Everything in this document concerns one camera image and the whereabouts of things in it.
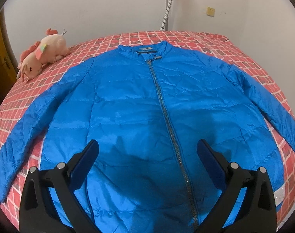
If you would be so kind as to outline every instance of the door handle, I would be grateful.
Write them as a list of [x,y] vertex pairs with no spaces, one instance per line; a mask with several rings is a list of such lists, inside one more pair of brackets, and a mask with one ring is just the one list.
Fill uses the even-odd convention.
[[10,69],[10,64],[7,62],[7,58],[3,58],[3,63],[2,65],[6,64],[7,68]]

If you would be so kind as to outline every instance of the zipper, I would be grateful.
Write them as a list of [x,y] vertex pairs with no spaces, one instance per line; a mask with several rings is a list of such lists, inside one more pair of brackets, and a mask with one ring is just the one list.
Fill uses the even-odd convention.
[[159,84],[157,82],[156,74],[155,74],[154,68],[152,66],[152,61],[153,61],[153,59],[152,60],[147,60],[146,63],[148,64],[148,66],[150,68],[150,71],[151,71],[151,74],[152,74],[152,77],[153,77],[153,80],[154,80],[154,84],[155,84],[155,87],[156,87],[159,103],[160,103],[161,109],[162,109],[162,111],[164,113],[164,118],[165,118],[167,129],[169,131],[170,139],[171,139],[171,142],[172,142],[173,147],[174,147],[174,151],[175,151],[178,163],[179,163],[180,170],[181,170],[182,175],[183,175],[184,180],[185,180],[187,195],[188,195],[188,199],[189,199],[189,202],[190,202],[190,205],[191,205],[191,212],[192,212],[192,216],[193,216],[193,220],[194,220],[193,226],[194,226],[194,229],[197,229],[197,227],[198,227],[198,214],[197,214],[197,209],[196,209],[196,206],[195,206],[195,200],[194,200],[194,196],[193,196],[191,182],[190,182],[189,176],[188,176],[188,174],[186,172],[186,169],[185,169],[185,167],[183,165],[181,152],[180,152],[180,147],[178,145],[177,139],[176,139],[176,137],[174,135],[174,132],[173,132],[173,127],[172,127],[171,122],[169,120],[168,111],[167,111],[167,109],[165,107],[165,104],[164,104],[164,98],[163,98],[163,95],[162,95],[162,92],[161,92],[161,87],[159,86]]

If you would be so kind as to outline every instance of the blue jacket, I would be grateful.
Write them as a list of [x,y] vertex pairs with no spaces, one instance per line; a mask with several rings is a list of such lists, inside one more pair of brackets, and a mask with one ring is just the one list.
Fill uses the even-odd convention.
[[18,121],[0,151],[0,202],[48,126],[41,169],[67,162],[91,139],[99,142],[75,195],[104,233],[193,232],[220,196],[197,156],[198,140],[243,168],[264,166],[274,191],[283,185],[281,156],[263,115],[295,151],[293,118],[235,65],[167,42],[119,46],[71,68]]

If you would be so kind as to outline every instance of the jacket sleeve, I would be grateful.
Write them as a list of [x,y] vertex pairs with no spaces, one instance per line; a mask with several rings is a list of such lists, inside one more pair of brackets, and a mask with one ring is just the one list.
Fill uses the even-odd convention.
[[0,150],[0,203],[24,163],[33,139],[49,125],[64,98],[75,89],[94,62],[91,58],[71,68],[62,79],[37,97],[16,123]]
[[265,87],[235,65],[198,51],[196,55],[202,63],[240,88],[295,151],[295,120]]

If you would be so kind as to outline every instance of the hose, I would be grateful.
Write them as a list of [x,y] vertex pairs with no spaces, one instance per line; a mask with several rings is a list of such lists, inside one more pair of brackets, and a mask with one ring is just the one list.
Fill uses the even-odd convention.
[[170,12],[170,9],[171,9],[171,5],[172,5],[172,1],[173,0],[168,0],[168,3],[167,3],[167,8],[166,8],[166,13],[165,13],[165,16],[164,16],[164,20],[161,24],[161,27],[160,27],[160,31],[163,31],[165,26],[166,26],[166,30],[168,30],[168,18],[169,18],[169,12]]
[[163,31],[163,30],[164,30],[164,27],[165,27],[166,21],[168,20],[168,16],[169,16],[169,12],[170,12],[170,9],[171,9],[172,1],[173,1],[173,0],[169,0],[169,1],[168,1],[168,5],[167,5],[167,9],[166,9],[166,13],[165,13],[165,16],[164,16],[163,22],[162,22],[162,24],[161,24],[161,27],[160,27],[160,29],[159,29],[160,31]]

